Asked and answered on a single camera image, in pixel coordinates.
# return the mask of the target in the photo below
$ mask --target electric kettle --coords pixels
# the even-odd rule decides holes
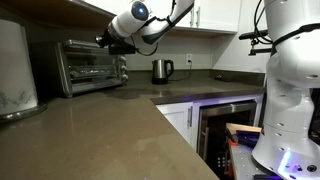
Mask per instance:
[[[152,61],[152,64],[152,84],[167,84],[168,78],[174,72],[173,61],[158,59]]]

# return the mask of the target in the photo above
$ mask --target toaster oven window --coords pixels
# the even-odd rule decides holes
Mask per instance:
[[[65,52],[72,84],[96,83],[119,78],[118,56],[106,51],[69,49]]]

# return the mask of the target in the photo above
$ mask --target kettle base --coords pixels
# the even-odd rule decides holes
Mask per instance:
[[[168,79],[166,79],[166,78],[152,78],[152,84],[168,84]]]

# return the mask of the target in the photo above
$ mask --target paper towel roll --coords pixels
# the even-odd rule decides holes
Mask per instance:
[[[26,39],[21,26],[0,19],[0,115],[37,105]]]

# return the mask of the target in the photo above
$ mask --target gray countertop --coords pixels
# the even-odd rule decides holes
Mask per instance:
[[[264,92],[202,78],[55,98],[0,125],[1,179],[218,179],[154,104]]]

